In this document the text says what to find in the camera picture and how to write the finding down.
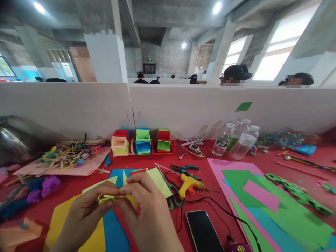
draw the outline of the desk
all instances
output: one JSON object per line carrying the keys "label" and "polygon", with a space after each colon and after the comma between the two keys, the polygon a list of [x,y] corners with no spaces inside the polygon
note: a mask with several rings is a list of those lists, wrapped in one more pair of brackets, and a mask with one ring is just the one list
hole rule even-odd
{"label": "desk", "polygon": [[[230,156],[226,153],[223,157],[216,157],[211,153],[211,148],[213,145],[213,140],[206,140],[204,146],[201,146],[202,152],[205,154],[207,158],[218,158],[218,159],[230,159]],[[313,162],[316,162],[321,165],[334,166],[333,160],[336,159],[336,147],[332,145],[321,145],[320,148],[314,153],[312,157],[304,157],[300,154],[290,152],[294,156],[298,156],[304,159],[309,159]],[[111,164],[108,167],[105,167],[104,164],[101,165],[100,168],[104,168],[105,170],[112,169],[144,169],[144,168],[154,168],[154,163],[158,163],[163,166],[168,166],[168,164],[172,165],[196,165],[201,168],[201,171],[198,173],[197,171],[194,174],[200,178],[202,178],[202,182],[211,190],[219,191],[219,192],[206,192],[203,193],[203,196],[212,197],[216,200],[224,209],[231,212],[231,209],[219,187],[219,184],[216,181],[216,178],[210,168],[210,165],[207,162],[206,158],[198,158],[192,154],[184,155],[182,160],[179,160],[181,154],[186,151],[180,147],[176,146],[176,154],[175,155],[143,155],[143,156],[119,156],[116,158],[111,158]],[[264,154],[262,152],[258,152],[257,157],[246,156],[243,158],[243,162],[254,163],[260,170],[264,173],[274,173],[282,178],[289,180],[290,182],[296,183],[304,188],[306,188],[309,194],[315,200],[320,203],[326,205],[331,210],[336,212],[336,195],[329,194],[323,188],[320,188],[315,185],[316,181],[320,181],[320,179],[310,176],[308,174],[292,170],[290,168],[275,164],[274,161],[279,161],[282,163],[286,163],[288,165],[316,173],[322,175],[324,177],[329,178],[328,183],[332,184],[336,187],[336,174],[333,174],[329,171],[320,170],[318,168],[310,167],[305,164],[297,163],[294,161],[286,161],[281,156],[277,156],[281,150],[274,149],[270,150],[269,153]],[[49,223],[51,220],[52,212],[54,207],[61,204],[62,202],[80,194],[83,189],[98,183],[101,180],[107,179],[109,174],[97,174],[94,172],[88,177],[72,177],[72,176],[60,176],[62,183],[60,189],[43,199],[39,203],[32,204],[26,211],[21,212],[17,215],[15,219],[23,219],[24,217],[28,217],[34,221],[36,221],[39,225],[43,226],[42,235],[40,238],[33,240],[29,243],[26,243],[20,246],[16,252],[18,251],[42,251],[44,242],[47,236]],[[169,179],[171,179],[178,186],[182,185],[182,181],[174,174],[168,174]],[[13,185],[10,187],[4,188],[4,184],[0,187],[0,198],[5,197],[9,192],[17,187],[17,185]],[[189,193],[187,191],[187,200],[194,200],[200,198],[200,194]],[[315,210],[307,207],[310,211],[314,212],[318,217],[328,223],[331,227],[336,229],[336,215],[332,215],[330,217],[323,216],[316,212]],[[187,226],[187,222],[185,219],[185,213],[189,211],[201,210],[204,209],[207,211],[215,230],[224,244],[226,242],[226,236],[231,234],[231,236],[237,242],[245,242],[244,236],[242,235],[239,226],[237,225],[236,220],[224,213],[215,203],[210,200],[204,200],[194,204],[185,203],[183,206],[183,226],[178,234],[180,241],[185,249],[185,251],[195,251],[192,238],[190,236],[190,231]],[[181,221],[181,208],[175,208],[171,211],[171,216],[173,218],[175,228],[178,229],[180,227]]]}

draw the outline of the phone screen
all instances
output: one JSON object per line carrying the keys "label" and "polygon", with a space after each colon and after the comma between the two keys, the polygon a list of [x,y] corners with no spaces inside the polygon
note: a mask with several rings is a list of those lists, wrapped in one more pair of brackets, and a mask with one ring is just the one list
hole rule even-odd
{"label": "phone screen", "polygon": [[206,211],[188,212],[187,220],[197,252],[224,252]]}

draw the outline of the scissors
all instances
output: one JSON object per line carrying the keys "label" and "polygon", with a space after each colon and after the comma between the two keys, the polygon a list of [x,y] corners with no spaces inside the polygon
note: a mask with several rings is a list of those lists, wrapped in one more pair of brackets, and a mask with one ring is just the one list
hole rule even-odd
{"label": "scissors", "polygon": [[169,206],[169,211],[171,211],[171,210],[174,209],[174,203],[175,203],[175,205],[176,205],[177,207],[182,206],[182,204],[183,204],[183,200],[180,200],[179,192],[178,192],[179,189],[176,188],[176,186],[174,186],[174,185],[168,183],[168,181],[166,180],[166,178],[165,178],[163,172],[161,171],[160,166],[157,166],[157,168],[159,169],[159,172],[160,172],[161,176],[163,177],[163,180],[166,182],[166,184],[167,184],[169,190],[170,190],[170,191],[172,192],[172,194],[173,194],[172,196],[170,196],[170,197],[167,198],[168,206]]}

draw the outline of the pink paper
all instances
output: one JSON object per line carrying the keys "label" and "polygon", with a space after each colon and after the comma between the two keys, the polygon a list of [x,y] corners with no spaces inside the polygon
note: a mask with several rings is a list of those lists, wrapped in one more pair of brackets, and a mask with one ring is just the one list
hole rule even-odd
{"label": "pink paper", "polygon": [[[225,179],[225,176],[222,173],[222,170],[249,170],[254,175],[264,175],[264,173],[254,164],[251,163],[243,163],[243,162],[232,162],[227,160],[220,160],[220,159],[207,159],[210,167],[223,191],[223,194],[235,216],[237,215],[237,212],[235,210],[235,207],[233,206],[233,203],[230,199],[229,192],[232,198],[236,201],[236,203],[241,207],[241,209],[245,212],[247,217],[252,221],[252,223],[258,228],[260,233],[265,237],[265,239],[269,242],[269,244],[275,249],[275,251],[282,251],[280,247],[276,244],[276,242],[270,237],[270,235],[264,230],[264,228],[258,223],[258,221],[254,218],[254,216],[244,207],[244,205],[240,202],[240,200],[237,198],[237,196],[231,191],[229,186],[225,184],[223,179]],[[240,221],[238,221],[238,225],[240,226],[241,231],[243,232],[246,241],[248,242],[249,246],[252,248],[251,243],[249,242],[249,239],[245,233],[245,230],[243,228],[243,225]]]}
{"label": "pink paper", "polygon": [[278,212],[280,199],[274,194],[266,191],[264,188],[261,188],[257,184],[253,183],[251,180],[247,181],[246,185],[243,187],[243,190],[259,200],[272,211]]}
{"label": "pink paper", "polygon": [[8,176],[5,174],[0,174],[0,184],[7,178]]}
{"label": "pink paper", "polygon": [[[65,172],[60,173],[61,169],[55,168],[45,175],[71,175],[71,176],[89,176],[92,174],[105,160],[106,156],[110,153],[110,147],[103,147],[101,151],[97,154],[90,155],[88,159],[85,160],[84,166],[79,168],[70,167]],[[39,160],[35,160],[34,162],[22,167],[20,170],[16,171],[14,175],[17,173],[36,175],[40,174],[44,169],[48,168],[49,164],[40,164]]]}

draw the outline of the yellow glue gun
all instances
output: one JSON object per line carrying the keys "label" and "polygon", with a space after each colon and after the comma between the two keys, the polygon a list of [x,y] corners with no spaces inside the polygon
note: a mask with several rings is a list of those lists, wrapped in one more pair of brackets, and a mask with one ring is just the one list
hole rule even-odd
{"label": "yellow glue gun", "polygon": [[180,195],[180,199],[182,199],[182,200],[184,200],[186,198],[186,191],[189,187],[195,186],[200,190],[205,189],[205,185],[201,181],[198,181],[198,180],[196,180],[192,177],[189,177],[189,176],[185,175],[184,173],[181,174],[181,179],[184,183],[181,186],[178,193]]}

